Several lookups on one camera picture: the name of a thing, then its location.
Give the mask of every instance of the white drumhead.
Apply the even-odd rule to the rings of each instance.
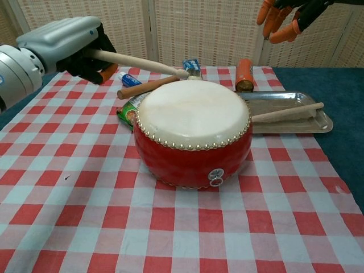
[[[150,138],[189,150],[224,146],[249,122],[249,109],[238,94],[204,80],[162,85],[140,103],[138,113],[138,125]]]

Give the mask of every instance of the tablecloth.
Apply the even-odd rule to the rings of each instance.
[[[233,89],[235,67],[202,72]],[[176,189],[141,162],[120,87],[60,73],[0,132],[0,272],[364,272],[364,216],[313,136],[254,135],[220,188]]]

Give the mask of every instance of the drum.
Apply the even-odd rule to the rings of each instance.
[[[218,187],[245,161],[253,128],[247,103],[213,82],[162,85],[139,104],[136,149],[161,181],[178,187]]]

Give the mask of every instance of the wooden drumstick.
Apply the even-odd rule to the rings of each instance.
[[[188,72],[183,69],[176,69],[165,64],[157,63],[156,61],[149,61],[109,51],[89,49],[85,52],[85,56],[113,64],[128,65],[130,67],[137,67],[147,71],[174,75],[178,78],[187,78],[189,76]]]
[[[124,88],[118,91],[118,98],[124,100],[125,98],[130,98],[136,95],[140,95],[149,91],[153,91],[163,84],[169,84],[170,82],[179,81],[180,79],[176,76],[171,76],[167,78],[161,78],[160,80],[146,82],[145,84],[139,84],[136,86]]]
[[[279,118],[279,117],[282,117],[285,115],[297,114],[297,113],[301,113],[301,112],[309,111],[309,110],[317,110],[317,109],[321,109],[323,107],[324,107],[324,104],[322,102],[319,102],[316,104],[299,106],[299,107],[293,107],[293,108],[279,110],[279,111],[270,112],[270,113],[266,113],[266,114],[254,115],[251,118],[251,121],[252,122],[261,122],[261,121],[265,121],[266,119],[270,119],[270,118]]]

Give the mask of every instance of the metal tray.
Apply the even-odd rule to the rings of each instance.
[[[252,92],[237,93],[249,105],[252,115],[313,104],[315,101],[304,93],[297,92]],[[313,134],[327,133],[333,128],[332,120],[323,109],[287,115],[284,118],[257,122],[254,134]]]

